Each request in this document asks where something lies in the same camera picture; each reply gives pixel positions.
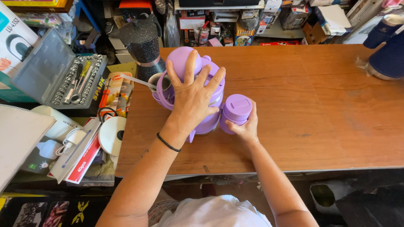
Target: floor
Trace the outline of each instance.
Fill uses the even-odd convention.
[[[292,181],[293,186],[303,199],[309,210],[315,209],[314,203],[311,198],[308,181]],[[233,195],[240,201],[248,200],[255,208],[265,214],[268,220],[273,226],[275,226],[275,219],[272,215],[271,208],[266,201],[264,193],[257,188],[259,184],[257,182],[248,182],[242,185],[229,184],[229,185],[203,185],[204,189],[214,187],[216,195]],[[178,201],[182,201],[186,198],[198,199],[204,197],[202,194],[206,194],[206,190],[201,190],[200,185],[174,185],[164,187],[165,192]]]

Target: hand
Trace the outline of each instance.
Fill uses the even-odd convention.
[[[208,104],[226,72],[226,69],[221,67],[209,83],[204,86],[210,72],[210,65],[206,65],[194,81],[197,56],[197,50],[193,50],[189,54],[185,66],[184,83],[181,83],[176,75],[172,61],[167,61],[167,73],[175,91],[174,109],[167,122],[174,122],[176,127],[187,136],[208,115],[219,112],[218,107],[208,107]]]
[[[226,125],[229,127],[230,131],[237,134],[247,145],[253,145],[255,143],[259,143],[257,136],[257,125],[258,125],[258,116],[257,116],[257,103],[252,99],[252,110],[250,115],[248,116],[248,120],[243,125],[236,125],[235,123],[225,120]]]

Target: socket wrench set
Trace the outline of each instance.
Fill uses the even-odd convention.
[[[69,117],[95,116],[110,71],[105,55],[78,56],[49,29],[11,82],[42,105]]]

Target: wooden table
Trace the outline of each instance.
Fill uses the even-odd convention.
[[[224,99],[257,102],[258,136],[285,172],[404,165],[404,82],[357,68],[374,50],[362,45],[203,47],[226,68]],[[166,59],[172,48],[162,48]],[[116,176],[124,176],[170,111],[136,84]],[[185,143],[168,174],[255,172],[235,135],[216,130]]]

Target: person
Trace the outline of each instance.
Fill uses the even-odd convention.
[[[100,216],[97,227],[149,225],[148,211],[160,193],[160,188],[172,162],[190,132],[208,115],[217,113],[217,107],[208,107],[209,99],[224,77],[221,67],[204,86],[210,65],[206,65],[194,79],[198,52],[191,51],[186,62],[184,82],[177,77],[173,63],[167,61],[167,72],[175,90],[174,109],[159,136],[145,150],[132,170],[123,178],[109,204]],[[261,187],[275,217],[277,227],[318,226],[302,199],[274,160],[259,142],[257,136],[257,107],[241,126],[226,121],[251,153]],[[239,202],[231,195],[206,197],[179,203],[175,212],[167,211],[154,227],[177,226],[271,226],[265,215],[248,201]]]

